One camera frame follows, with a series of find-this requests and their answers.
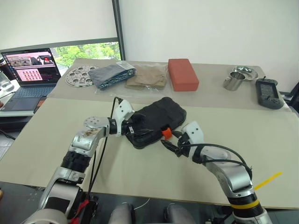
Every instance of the red clip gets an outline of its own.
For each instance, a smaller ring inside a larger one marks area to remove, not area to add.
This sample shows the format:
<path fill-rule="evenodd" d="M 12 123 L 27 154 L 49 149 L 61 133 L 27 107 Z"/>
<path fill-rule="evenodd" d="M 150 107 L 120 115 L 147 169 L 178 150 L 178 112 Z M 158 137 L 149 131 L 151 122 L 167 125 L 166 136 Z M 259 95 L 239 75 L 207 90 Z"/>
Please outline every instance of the red clip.
<path fill-rule="evenodd" d="M 168 127 L 166 130 L 162 131 L 162 135 L 164 135 L 165 140 L 169 139 L 172 136 L 170 127 Z"/>
<path fill-rule="evenodd" d="M 77 213 L 75 215 L 74 218 L 71 219 L 70 224 L 79 224 L 79 217 L 77 217 L 77 215 L 80 213 L 80 211 L 86 206 L 88 205 L 89 200 L 85 199 L 80 205 L 79 208 L 77 210 Z"/>

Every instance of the metal dish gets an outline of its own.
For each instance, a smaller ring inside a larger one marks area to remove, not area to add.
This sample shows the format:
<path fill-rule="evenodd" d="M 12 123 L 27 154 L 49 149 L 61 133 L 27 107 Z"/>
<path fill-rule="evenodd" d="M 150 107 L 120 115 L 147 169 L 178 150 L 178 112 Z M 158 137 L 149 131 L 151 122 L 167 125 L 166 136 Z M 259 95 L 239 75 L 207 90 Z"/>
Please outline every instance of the metal dish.
<path fill-rule="evenodd" d="M 92 80 L 89 77 L 88 72 L 93 69 L 97 69 L 94 65 L 83 65 L 70 70 L 65 74 L 65 81 L 68 85 L 75 87 L 86 87 L 93 85 Z"/>
<path fill-rule="evenodd" d="M 238 65 L 234 67 L 233 71 L 242 73 L 245 76 L 244 81 L 252 81 L 258 78 L 258 73 L 254 69 L 247 66 Z"/>

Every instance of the white wall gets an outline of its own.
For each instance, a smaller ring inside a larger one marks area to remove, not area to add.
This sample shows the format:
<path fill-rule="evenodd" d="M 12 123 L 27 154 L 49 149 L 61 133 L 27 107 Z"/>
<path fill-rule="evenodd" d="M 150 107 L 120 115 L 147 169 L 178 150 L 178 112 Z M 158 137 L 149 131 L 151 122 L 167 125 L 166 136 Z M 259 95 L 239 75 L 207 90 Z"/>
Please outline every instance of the white wall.
<path fill-rule="evenodd" d="M 117 37 L 111 0 L 0 0 L 0 49 Z"/>
<path fill-rule="evenodd" d="M 120 0 L 127 60 L 259 65 L 299 81 L 298 0 Z"/>

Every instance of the yellow tape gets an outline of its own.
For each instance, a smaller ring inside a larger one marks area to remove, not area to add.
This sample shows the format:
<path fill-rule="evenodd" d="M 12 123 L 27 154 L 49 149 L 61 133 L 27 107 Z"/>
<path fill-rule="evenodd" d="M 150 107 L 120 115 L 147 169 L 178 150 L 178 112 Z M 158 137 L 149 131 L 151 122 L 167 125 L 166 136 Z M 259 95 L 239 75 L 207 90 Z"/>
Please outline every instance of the yellow tape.
<path fill-rule="evenodd" d="M 265 180 L 264 182 L 258 184 L 254 190 L 257 190 L 259 188 L 261 188 L 262 186 L 268 184 L 269 182 L 273 181 L 276 177 L 278 177 L 279 175 L 282 175 L 282 172 L 278 172 L 277 174 L 273 175 L 272 177 L 270 177 L 268 180 Z"/>
<path fill-rule="evenodd" d="M 249 204 L 242 204 L 242 205 L 230 204 L 230 206 L 232 206 L 232 208 L 234 208 L 234 209 L 251 209 L 251 208 L 257 206 L 259 203 L 260 203 L 259 200 L 256 199 L 254 202 L 249 203 Z"/>

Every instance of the laptop keyboard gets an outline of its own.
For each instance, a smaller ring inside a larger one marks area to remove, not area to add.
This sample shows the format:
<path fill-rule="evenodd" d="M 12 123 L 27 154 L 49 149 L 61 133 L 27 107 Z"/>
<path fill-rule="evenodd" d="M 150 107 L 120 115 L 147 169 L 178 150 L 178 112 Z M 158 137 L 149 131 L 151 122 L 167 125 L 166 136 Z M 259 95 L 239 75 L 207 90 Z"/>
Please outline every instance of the laptop keyboard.
<path fill-rule="evenodd" d="M 13 98 L 46 97 L 54 86 L 19 88 Z"/>

